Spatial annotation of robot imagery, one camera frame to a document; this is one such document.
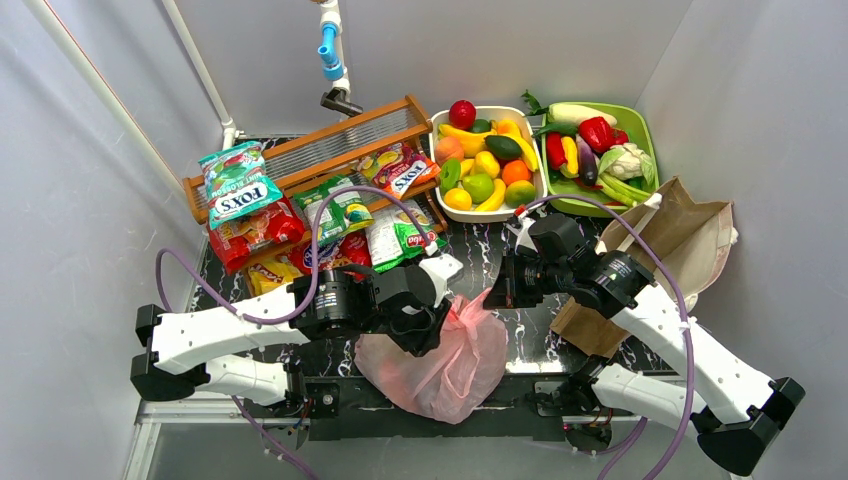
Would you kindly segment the pink plastic grocery bag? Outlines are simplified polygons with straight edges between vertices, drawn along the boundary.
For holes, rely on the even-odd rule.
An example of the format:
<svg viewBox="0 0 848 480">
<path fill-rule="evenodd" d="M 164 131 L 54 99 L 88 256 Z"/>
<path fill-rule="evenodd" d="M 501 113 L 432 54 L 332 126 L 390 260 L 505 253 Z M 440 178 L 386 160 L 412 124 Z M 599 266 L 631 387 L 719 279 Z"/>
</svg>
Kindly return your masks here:
<svg viewBox="0 0 848 480">
<path fill-rule="evenodd" d="M 355 344 L 359 372 L 397 407 L 452 425 L 466 420 L 506 372 L 504 322 L 483 308 L 490 293 L 453 300 L 437 348 L 421 357 L 386 335 L 367 334 Z"/>
</svg>

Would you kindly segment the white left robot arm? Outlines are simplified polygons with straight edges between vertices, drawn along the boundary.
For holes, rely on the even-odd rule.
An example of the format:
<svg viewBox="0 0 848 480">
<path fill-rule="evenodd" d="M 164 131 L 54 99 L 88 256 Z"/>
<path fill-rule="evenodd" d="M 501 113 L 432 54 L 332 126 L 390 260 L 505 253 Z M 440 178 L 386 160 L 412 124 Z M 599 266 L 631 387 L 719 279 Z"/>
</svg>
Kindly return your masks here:
<svg viewBox="0 0 848 480">
<path fill-rule="evenodd" d="M 299 366 L 274 366 L 243 352 L 377 334 L 421 357 L 440 343 L 451 308 L 446 292 L 462 270 L 449 254 L 383 273 L 350 264 L 228 307 L 170 313 L 142 306 L 136 334 L 145 351 L 132 360 L 131 383 L 149 402 L 205 391 L 262 406 L 304 405 L 313 397 Z"/>
</svg>

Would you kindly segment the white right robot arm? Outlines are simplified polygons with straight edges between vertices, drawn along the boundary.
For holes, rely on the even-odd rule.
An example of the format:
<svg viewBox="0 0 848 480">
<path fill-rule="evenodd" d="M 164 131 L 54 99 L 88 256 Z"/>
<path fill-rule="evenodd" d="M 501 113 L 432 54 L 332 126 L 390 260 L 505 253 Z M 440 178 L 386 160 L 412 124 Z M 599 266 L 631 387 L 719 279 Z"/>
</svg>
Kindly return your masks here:
<svg viewBox="0 0 848 480">
<path fill-rule="evenodd" d="M 535 306 L 564 293 L 626 330 L 685 378 L 681 386 L 593 358 L 570 375 L 556 398 L 570 408 L 625 410 L 682 428 L 724 470 L 751 474 L 805 397 L 789 377 L 773 379 L 721 345 L 665 284 L 628 253 L 600 253 L 562 214 L 517 215 L 487 310 Z"/>
</svg>

